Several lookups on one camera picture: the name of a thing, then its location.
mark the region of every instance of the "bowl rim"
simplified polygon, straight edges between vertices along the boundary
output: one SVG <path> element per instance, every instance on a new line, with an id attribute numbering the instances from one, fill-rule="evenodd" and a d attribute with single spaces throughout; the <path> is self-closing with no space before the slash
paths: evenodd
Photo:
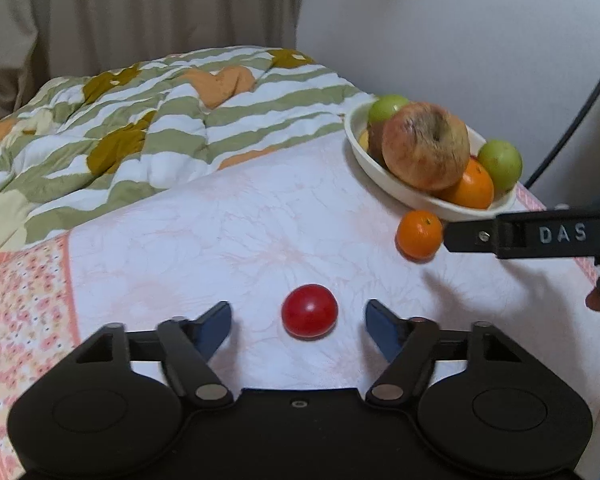
<path id="1" fill-rule="evenodd" d="M 431 196 L 430 194 L 423 193 L 423 192 L 415 189 L 414 187 L 409 186 L 409 184 L 405 184 L 403 181 L 401 181 L 399 178 L 397 178 L 393 173 L 391 173 L 390 171 L 387 171 L 385 168 L 380 166 L 380 164 L 378 164 L 375 160 L 373 160 L 373 158 L 365 150 L 362 149 L 362 146 L 360 146 L 360 143 L 358 142 L 358 139 L 355 136 L 355 134 L 353 133 L 353 129 L 351 127 L 351 120 L 353 118 L 353 115 L 357 111 L 359 111 L 360 108 L 365 107 L 365 106 L 370 106 L 371 104 L 373 104 L 373 102 L 375 102 L 377 100 L 378 100 L 378 98 L 374 97 L 373 99 L 369 99 L 368 101 L 364 101 L 363 103 L 360 103 L 359 105 L 357 105 L 357 106 L 353 107 L 351 110 L 349 110 L 345 114 L 345 117 L 344 117 L 344 129 L 345 129 L 345 133 L 347 134 L 347 139 L 348 139 L 352 149 L 356 150 L 358 152 L 358 154 L 360 156 L 362 156 L 365 159 L 365 161 L 374 170 L 376 170 L 378 173 L 381 173 L 383 176 L 388 177 L 389 179 L 393 180 L 394 183 L 397 184 L 398 186 L 401 186 L 401 187 L 407 189 L 409 192 L 411 192 L 413 194 L 419 195 L 422 199 L 432 203 L 433 205 L 444 208 L 444 209 L 448 209 L 449 211 L 453 211 L 458 214 L 471 215 L 474 217 L 492 218 L 493 216 L 495 216 L 499 213 L 506 212 L 511 209 L 511 207 L 513 206 L 513 203 L 515 201 L 516 186 L 514 186 L 511 190 L 507 191 L 504 194 L 503 198 L 506 197 L 506 200 L 500 206 L 495 207 L 493 209 L 474 209 L 471 207 L 464 207 L 461 205 L 456 205 L 451 202 L 447 202 L 445 200 Z M 478 132 L 476 132 L 468 124 L 465 124 L 465 126 L 470 135 L 474 135 L 482 143 L 485 143 L 487 141 L 483 136 L 481 136 Z M 391 194 L 385 189 L 383 189 L 383 191 L 388 194 Z"/>

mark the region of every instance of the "striped blanket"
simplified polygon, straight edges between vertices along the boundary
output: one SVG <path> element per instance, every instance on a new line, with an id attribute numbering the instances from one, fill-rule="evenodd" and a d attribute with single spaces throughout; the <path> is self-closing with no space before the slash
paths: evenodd
<path id="1" fill-rule="evenodd" d="M 341 130 L 367 99 L 299 52 L 254 46 L 53 79 L 0 121 L 0 251 Z"/>

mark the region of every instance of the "red tomato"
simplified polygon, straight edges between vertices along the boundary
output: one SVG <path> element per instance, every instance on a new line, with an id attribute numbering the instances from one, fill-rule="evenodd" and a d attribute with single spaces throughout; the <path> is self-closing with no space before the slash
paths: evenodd
<path id="1" fill-rule="evenodd" d="M 282 304 L 282 325 L 291 335 L 314 338 L 336 323 L 338 303 L 328 288 L 311 283 L 292 291 Z"/>

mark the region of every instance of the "white bowl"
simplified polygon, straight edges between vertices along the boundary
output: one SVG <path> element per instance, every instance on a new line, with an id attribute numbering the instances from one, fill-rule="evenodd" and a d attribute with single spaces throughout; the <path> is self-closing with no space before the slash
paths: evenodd
<path id="1" fill-rule="evenodd" d="M 389 171 L 385 170 L 385 168 L 374 161 L 368 153 L 362 149 L 358 142 L 361 133 L 366 129 L 369 108 L 373 102 L 374 101 L 362 103 L 360 106 L 350 111 L 345 116 L 344 129 L 347 133 L 347 139 L 349 139 L 351 148 L 353 149 L 353 154 L 362 169 L 368 174 L 371 180 L 378 184 L 378 186 L 384 189 L 388 194 L 409 207 L 413 207 L 414 209 L 426 209 L 436 214 L 439 218 L 451 222 L 493 218 L 494 216 L 511 209 L 516 201 L 515 188 L 494 201 L 488 209 L 472 209 L 451 204 L 426 193 L 419 192 L 394 177 Z M 486 140 L 471 128 L 467 127 L 467 130 L 469 131 L 471 153 L 472 155 L 477 155 L 478 150 L 480 150 L 480 147 Z"/>

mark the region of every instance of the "green fruit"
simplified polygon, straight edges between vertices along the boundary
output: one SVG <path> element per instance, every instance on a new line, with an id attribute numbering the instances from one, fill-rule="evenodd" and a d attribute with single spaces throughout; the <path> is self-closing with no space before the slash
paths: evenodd
<path id="1" fill-rule="evenodd" d="M 409 100 L 401 95 L 391 94 L 382 96 L 369 108 L 369 124 L 390 119 L 400 108 L 408 103 Z"/>
<path id="2" fill-rule="evenodd" d="M 489 173 L 496 191 L 512 189 L 522 175 L 520 152 L 506 140 L 488 140 L 477 158 Z"/>

